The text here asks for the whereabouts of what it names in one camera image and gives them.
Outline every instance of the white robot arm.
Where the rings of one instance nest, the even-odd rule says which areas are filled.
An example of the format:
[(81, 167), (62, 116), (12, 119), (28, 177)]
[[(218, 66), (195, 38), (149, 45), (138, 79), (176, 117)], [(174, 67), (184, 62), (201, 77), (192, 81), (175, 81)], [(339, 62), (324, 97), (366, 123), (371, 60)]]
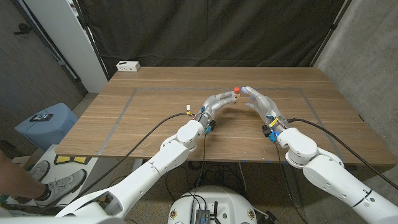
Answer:
[(397, 206), (344, 169), (338, 156), (319, 148), (314, 140), (292, 128), (270, 98), (249, 86), (242, 91), (254, 100), (255, 104), (247, 105), (259, 112), (272, 133), (270, 137), (277, 136), (277, 142), (289, 149), (287, 162), (303, 169), (313, 185), (342, 200), (368, 223), (397, 223)]
[(182, 126), (177, 134), (167, 138), (160, 146), (160, 151), (149, 161), (120, 183), (75, 200), (56, 217), (73, 214), (83, 217), (111, 215), (124, 218), (162, 175), (181, 165), (189, 153), (196, 149), (196, 139), (213, 128), (215, 113), (224, 105), (236, 102), (232, 95), (231, 91), (210, 96), (195, 119)]

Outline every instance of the small bottle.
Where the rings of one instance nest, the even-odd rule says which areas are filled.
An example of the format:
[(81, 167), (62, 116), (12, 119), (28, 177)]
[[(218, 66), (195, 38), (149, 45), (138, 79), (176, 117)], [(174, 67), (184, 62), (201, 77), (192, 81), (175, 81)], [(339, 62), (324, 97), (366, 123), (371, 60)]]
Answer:
[(240, 91), (239, 87), (235, 87), (234, 92), (232, 93), (232, 97), (235, 97), (236, 99), (238, 99), (241, 96), (239, 91)]

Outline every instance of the white power strip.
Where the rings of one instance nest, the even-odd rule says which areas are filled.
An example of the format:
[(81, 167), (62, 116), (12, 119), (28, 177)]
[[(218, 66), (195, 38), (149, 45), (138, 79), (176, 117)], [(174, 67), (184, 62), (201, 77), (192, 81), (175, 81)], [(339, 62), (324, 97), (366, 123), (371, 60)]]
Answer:
[(141, 67), (139, 62), (120, 61), (117, 65), (118, 71), (121, 72), (136, 72)]

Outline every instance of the blue bin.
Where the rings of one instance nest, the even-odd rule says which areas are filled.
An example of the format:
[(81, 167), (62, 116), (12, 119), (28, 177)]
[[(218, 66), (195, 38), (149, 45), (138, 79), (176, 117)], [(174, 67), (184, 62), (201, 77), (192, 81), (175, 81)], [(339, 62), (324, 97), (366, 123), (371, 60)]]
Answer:
[[(36, 114), (54, 114), (48, 121), (30, 121)], [(52, 144), (59, 144), (78, 118), (64, 103), (59, 103), (37, 112), (15, 127), (35, 146), (47, 150)]]

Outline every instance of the black curtain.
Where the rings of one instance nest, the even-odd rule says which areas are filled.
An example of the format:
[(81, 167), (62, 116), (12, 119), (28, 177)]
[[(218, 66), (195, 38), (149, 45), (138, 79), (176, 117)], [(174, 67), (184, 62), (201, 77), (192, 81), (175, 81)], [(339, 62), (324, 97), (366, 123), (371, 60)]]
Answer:
[(344, 0), (79, 0), (112, 76), (142, 66), (307, 67)]

